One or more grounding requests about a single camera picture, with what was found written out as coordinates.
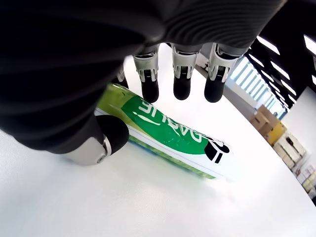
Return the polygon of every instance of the black fingertip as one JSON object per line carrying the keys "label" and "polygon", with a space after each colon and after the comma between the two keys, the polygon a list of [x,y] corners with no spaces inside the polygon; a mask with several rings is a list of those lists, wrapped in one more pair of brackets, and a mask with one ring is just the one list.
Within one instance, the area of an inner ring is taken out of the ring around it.
{"label": "black fingertip", "polygon": [[127,84],[127,80],[126,80],[126,77],[124,77],[124,80],[123,81],[119,81],[118,78],[115,78],[112,83],[116,83],[116,84],[119,84],[119,85],[122,85],[124,87],[126,87],[128,89],[128,84]]}
{"label": "black fingertip", "polygon": [[159,98],[158,80],[142,82],[143,97],[149,103],[157,101]]}
{"label": "black fingertip", "polygon": [[176,78],[173,81],[173,94],[178,100],[185,100],[189,97],[191,90],[191,78]]}
{"label": "black fingertip", "polygon": [[204,96],[210,103],[218,102],[223,95],[224,91],[224,82],[219,80],[210,80],[209,77],[206,79]]}
{"label": "black fingertip", "polygon": [[129,132],[126,124],[112,115],[96,116],[103,134],[108,138],[112,153],[121,149],[128,141]]}

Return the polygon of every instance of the ceiling light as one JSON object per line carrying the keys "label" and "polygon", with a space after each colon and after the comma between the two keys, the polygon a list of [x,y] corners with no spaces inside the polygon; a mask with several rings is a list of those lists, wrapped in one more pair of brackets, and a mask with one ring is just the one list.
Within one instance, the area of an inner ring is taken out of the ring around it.
{"label": "ceiling light", "polygon": [[269,82],[269,83],[277,92],[280,92],[280,90],[275,85],[273,85],[271,82]]}
{"label": "ceiling light", "polygon": [[257,36],[258,41],[263,44],[264,46],[268,47],[269,49],[271,49],[273,52],[277,53],[278,55],[280,55],[277,47],[275,47],[273,44],[271,44],[269,41],[265,40],[264,38]]}
{"label": "ceiling light", "polygon": [[266,72],[262,71],[263,75],[265,75],[270,81],[275,82],[271,76],[269,76]]}
{"label": "ceiling light", "polygon": [[254,56],[252,56],[251,54],[249,54],[250,58],[252,58],[253,61],[255,61],[257,64],[259,64],[261,67],[265,67],[263,66],[262,62],[260,62],[258,59],[256,59]]}
{"label": "ceiling light", "polygon": [[283,70],[282,68],[280,68],[277,64],[275,64],[274,62],[271,62],[272,66],[277,69],[279,71],[279,73],[281,73],[283,76],[285,76],[287,79],[290,80],[289,75],[285,72],[285,70]]}
{"label": "ceiling light", "polygon": [[285,101],[285,98],[284,98],[283,96],[281,96],[280,93],[278,93],[278,92],[276,91],[276,94],[277,94],[281,99],[283,99],[283,100]]}
{"label": "ceiling light", "polygon": [[283,80],[281,80],[282,84],[289,90],[292,92],[293,95],[296,95],[295,90],[293,90],[288,84],[286,84]]}
{"label": "ceiling light", "polygon": [[316,42],[306,35],[304,35],[304,40],[305,40],[306,48],[309,51],[311,51],[313,54],[316,54]]}
{"label": "ceiling light", "polygon": [[291,101],[293,101],[296,104],[296,100],[292,96],[288,95],[288,97],[290,98]]}
{"label": "ceiling light", "polygon": [[282,103],[288,108],[288,105],[284,101],[282,101]]}

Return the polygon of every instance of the white wall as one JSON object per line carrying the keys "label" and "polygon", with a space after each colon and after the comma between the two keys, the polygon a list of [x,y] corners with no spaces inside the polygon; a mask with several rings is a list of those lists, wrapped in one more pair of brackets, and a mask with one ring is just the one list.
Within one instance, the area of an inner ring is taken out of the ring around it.
{"label": "white wall", "polygon": [[316,94],[307,87],[282,123],[305,147],[309,159],[304,166],[316,168]]}

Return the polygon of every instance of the window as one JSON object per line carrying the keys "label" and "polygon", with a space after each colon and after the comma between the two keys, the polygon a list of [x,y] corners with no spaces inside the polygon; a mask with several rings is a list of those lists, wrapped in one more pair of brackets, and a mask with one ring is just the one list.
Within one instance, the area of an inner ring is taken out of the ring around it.
{"label": "window", "polygon": [[236,84],[240,85],[240,83],[242,83],[242,81],[245,79],[245,77],[251,72],[251,70],[253,69],[253,65],[252,64],[248,64],[247,68],[241,73],[241,75],[237,78],[236,80]]}
{"label": "window", "polygon": [[238,66],[234,69],[232,75],[231,75],[231,79],[235,80],[236,77],[239,75],[239,73],[244,69],[244,67],[247,65],[247,63],[249,62],[249,60],[244,57],[241,62],[238,64]]}
{"label": "window", "polygon": [[245,90],[245,88],[251,83],[251,81],[255,79],[257,73],[257,70],[254,69],[247,80],[241,85],[241,88]]}
{"label": "window", "polygon": [[250,84],[250,86],[246,90],[246,93],[249,94],[251,92],[251,90],[253,89],[253,87],[258,83],[259,80],[261,80],[261,78],[257,75],[255,80]]}
{"label": "window", "polygon": [[253,97],[262,85],[263,85],[263,83],[262,83],[262,81],[260,81],[260,83],[256,86],[256,88],[251,92],[250,96]]}

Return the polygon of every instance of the cardboard box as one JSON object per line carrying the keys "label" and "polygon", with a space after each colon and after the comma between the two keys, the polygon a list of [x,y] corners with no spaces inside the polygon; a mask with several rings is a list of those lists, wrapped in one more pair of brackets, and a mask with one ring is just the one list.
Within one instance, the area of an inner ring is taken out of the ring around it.
{"label": "cardboard box", "polygon": [[286,127],[281,122],[278,122],[267,134],[268,143],[273,146],[286,130]]}
{"label": "cardboard box", "polygon": [[267,134],[278,123],[280,123],[280,120],[274,117],[274,115],[271,114],[271,112],[264,105],[262,105],[251,118],[250,123],[263,137],[267,139]]}

